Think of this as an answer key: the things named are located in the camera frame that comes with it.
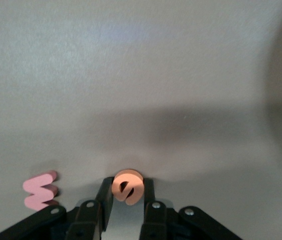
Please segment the orange foam letter e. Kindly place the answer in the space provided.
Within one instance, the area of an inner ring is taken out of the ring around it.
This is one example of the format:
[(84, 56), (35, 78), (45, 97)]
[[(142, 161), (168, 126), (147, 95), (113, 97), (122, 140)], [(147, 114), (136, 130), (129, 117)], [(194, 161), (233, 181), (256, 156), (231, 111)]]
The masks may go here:
[(128, 206), (136, 204), (145, 191), (143, 180), (143, 176), (134, 169), (124, 169), (118, 172), (111, 188), (114, 198), (125, 202)]

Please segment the pink foam letter w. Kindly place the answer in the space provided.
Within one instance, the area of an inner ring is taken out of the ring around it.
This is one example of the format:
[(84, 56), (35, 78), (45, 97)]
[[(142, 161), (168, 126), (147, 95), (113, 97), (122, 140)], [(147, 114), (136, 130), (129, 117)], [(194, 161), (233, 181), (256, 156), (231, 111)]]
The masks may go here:
[(23, 190), (29, 195), (24, 199), (27, 208), (40, 211), (48, 206), (58, 205), (54, 200), (58, 187), (53, 185), (58, 174), (54, 170), (34, 176), (23, 183)]

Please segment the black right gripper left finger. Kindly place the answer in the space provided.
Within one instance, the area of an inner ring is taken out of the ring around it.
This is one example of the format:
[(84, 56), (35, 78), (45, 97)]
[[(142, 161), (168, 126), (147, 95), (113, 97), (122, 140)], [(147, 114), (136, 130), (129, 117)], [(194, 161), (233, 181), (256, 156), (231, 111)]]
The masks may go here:
[(103, 179), (94, 199), (71, 211), (48, 206), (0, 232), (0, 240), (102, 240), (113, 205), (113, 179)]

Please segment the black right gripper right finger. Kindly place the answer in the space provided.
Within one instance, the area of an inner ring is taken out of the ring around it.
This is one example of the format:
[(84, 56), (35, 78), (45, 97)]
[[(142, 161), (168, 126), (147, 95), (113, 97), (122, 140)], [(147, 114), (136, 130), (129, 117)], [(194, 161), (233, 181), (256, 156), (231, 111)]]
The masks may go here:
[(144, 179), (144, 221), (140, 240), (243, 240), (198, 207), (176, 211), (155, 197), (154, 181)]

